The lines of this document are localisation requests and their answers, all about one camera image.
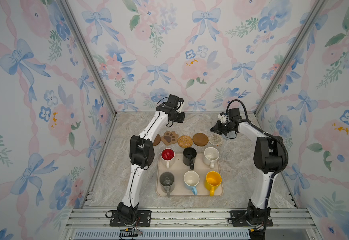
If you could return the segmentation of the plain round wooden coaster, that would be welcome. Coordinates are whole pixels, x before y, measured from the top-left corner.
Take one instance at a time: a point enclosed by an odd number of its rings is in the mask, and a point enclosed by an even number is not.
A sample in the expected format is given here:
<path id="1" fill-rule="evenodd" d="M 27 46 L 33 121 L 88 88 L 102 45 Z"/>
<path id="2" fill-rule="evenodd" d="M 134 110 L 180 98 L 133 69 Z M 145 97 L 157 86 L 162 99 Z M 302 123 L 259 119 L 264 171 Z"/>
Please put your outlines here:
<path id="1" fill-rule="evenodd" d="M 208 136 L 203 133 L 197 133 L 192 137 L 192 141 L 196 146 L 203 147 L 208 144 Z"/>

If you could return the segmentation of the cork paw print coaster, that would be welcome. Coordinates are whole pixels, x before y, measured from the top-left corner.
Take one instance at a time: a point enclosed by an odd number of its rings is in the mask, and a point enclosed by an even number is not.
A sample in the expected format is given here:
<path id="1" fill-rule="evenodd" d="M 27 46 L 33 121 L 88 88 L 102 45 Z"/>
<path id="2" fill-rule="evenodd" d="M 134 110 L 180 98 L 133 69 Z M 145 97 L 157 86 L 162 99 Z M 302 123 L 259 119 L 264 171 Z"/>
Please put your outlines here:
<path id="1" fill-rule="evenodd" d="M 170 132 L 167 131 L 161 136 L 161 141 L 166 145 L 169 146 L 171 144 L 176 144 L 178 140 L 178 134 L 174 131 Z"/>

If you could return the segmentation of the woven rattan round coaster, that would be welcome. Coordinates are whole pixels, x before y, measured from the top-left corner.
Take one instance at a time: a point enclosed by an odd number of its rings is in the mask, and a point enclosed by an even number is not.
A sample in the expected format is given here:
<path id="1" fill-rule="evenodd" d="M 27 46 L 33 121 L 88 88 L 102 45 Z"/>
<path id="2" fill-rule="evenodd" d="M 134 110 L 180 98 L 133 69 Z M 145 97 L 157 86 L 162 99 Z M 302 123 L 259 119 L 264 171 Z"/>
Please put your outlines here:
<path id="1" fill-rule="evenodd" d="M 193 145 L 193 140 L 190 136 L 181 136 L 178 138 L 177 140 L 177 144 L 183 148 L 183 149 L 186 149 L 186 148 L 190 148 L 192 147 Z"/>

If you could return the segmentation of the dark glossy wooden round coaster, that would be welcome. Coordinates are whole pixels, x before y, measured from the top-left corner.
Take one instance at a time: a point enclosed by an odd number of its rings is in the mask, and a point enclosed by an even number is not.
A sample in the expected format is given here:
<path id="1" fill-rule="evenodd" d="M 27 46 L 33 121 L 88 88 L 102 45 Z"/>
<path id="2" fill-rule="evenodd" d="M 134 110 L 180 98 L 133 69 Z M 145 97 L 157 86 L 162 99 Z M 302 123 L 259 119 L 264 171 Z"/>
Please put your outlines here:
<path id="1" fill-rule="evenodd" d="M 161 142 L 161 136 L 160 135 L 156 135 L 156 137 L 155 137 L 155 139 L 153 141 L 153 146 L 155 147 L 155 146 L 159 145 L 160 142 Z"/>

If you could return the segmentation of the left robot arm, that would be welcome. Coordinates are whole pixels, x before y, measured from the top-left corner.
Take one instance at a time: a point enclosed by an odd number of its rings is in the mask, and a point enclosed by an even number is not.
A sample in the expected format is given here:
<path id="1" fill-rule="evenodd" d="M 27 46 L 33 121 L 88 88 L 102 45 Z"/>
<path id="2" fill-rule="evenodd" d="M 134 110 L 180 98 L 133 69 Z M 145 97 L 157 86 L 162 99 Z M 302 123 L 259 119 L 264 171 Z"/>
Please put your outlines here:
<path id="1" fill-rule="evenodd" d="M 114 216 L 115 220 L 126 226 L 135 224 L 138 219 L 142 177 L 155 158 L 153 141 L 163 126 L 170 122 L 183 123 L 185 113 L 182 111 L 182 107 L 183 99 L 168 98 L 164 103 L 158 104 L 152 120 L 144 130 L 140 134 L 131 137 L 130 177 L 126 192 L 122 201 L 118 204 Z"/>

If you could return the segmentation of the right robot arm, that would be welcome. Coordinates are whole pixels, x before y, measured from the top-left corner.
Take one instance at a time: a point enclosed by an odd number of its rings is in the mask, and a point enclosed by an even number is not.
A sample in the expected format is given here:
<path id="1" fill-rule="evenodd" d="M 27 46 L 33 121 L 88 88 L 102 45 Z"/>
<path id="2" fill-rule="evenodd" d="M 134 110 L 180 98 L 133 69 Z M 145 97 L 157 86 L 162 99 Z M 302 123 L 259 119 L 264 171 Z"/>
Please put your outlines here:
<path id="1" fill-rule="evenodd" d="M 210 131 L 219 135 L 240 133 L 255 143 L 253 163 L 258 176 L 248 201 L 245 221 L 254 226 L 256 231 L 264 231 L 270 217 L 269 200 L 274 180 L 288 164 L 288 152 L 282 137 L 273 136 L 252 122 L 243 120 L 226 123 L 218 120 Z"/>

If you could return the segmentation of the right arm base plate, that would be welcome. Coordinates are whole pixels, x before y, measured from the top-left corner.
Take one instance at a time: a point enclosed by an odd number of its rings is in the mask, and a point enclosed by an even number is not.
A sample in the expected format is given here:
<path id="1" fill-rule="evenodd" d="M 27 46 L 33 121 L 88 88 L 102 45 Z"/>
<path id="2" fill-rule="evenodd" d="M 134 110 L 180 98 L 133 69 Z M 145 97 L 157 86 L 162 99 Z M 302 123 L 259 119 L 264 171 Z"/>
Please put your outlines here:
<path id="1" fill-rule="evenodd" d="M 261 227 L 263 225 L 264 216 L 251 217 L 247 210 L 233 210 L 229 212 L 228 222 L 234 227 Z"/>

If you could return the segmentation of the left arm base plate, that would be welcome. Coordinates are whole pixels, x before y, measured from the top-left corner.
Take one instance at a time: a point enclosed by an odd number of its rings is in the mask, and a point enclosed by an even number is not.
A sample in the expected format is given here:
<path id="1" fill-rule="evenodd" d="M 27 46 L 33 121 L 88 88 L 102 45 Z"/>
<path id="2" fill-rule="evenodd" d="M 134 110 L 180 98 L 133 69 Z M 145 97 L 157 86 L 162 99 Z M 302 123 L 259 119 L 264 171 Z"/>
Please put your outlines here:
<path id="1" fill-rule="evenodd" d="M 149 227 L 151 224 L 151 211 L 112 211 L 109 216 L 111 227 Z"/>

